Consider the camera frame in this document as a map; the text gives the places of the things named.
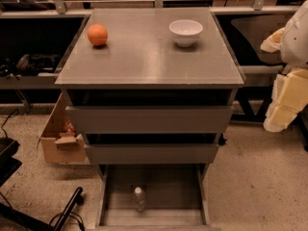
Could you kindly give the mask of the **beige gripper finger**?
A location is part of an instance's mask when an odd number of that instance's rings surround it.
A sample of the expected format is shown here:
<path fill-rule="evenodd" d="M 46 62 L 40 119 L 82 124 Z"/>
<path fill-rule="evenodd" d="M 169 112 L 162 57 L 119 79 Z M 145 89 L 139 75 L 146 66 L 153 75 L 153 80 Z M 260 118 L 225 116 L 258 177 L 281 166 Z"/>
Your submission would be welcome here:
<path fill-rule="evenodd" d="M 281 48 L 282 35 L 285 28 L 280 28 L 267 37 L 261 44 L 260 48 L 266 52 L 275 52 Z"/>
<path fill-rule="evenodd" d="M 292 123 L 296 116 L 295 110 L 270 104 L 263 126 L 269 132 L 281 132 Z"/>

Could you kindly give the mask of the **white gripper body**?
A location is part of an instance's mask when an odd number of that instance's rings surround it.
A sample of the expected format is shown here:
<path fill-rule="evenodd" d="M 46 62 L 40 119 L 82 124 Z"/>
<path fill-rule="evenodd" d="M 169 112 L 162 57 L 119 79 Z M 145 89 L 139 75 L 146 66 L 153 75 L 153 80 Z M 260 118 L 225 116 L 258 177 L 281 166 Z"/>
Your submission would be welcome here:
<path fill-rule="evenodd" d="M 296 69 L 284 77 L 282 91 L 278 97 L 282 107 L 302 111 L 308 104 L 308 70 Z"/>

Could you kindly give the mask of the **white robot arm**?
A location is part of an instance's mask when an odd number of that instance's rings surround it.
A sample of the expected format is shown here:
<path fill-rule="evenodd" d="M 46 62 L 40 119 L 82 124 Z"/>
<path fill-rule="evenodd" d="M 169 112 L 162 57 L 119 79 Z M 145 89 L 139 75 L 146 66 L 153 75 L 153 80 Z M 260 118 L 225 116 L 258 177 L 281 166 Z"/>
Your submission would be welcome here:
<path fill-rule="evenodd" d="M 280 51 L 286 65 L 274 80 L 271 103 L 264 128 L 269 132 L 286 129 L 308 104 L 308 1 L 305 1 L 286 25 L 265 39 L 260 48 Z"/>

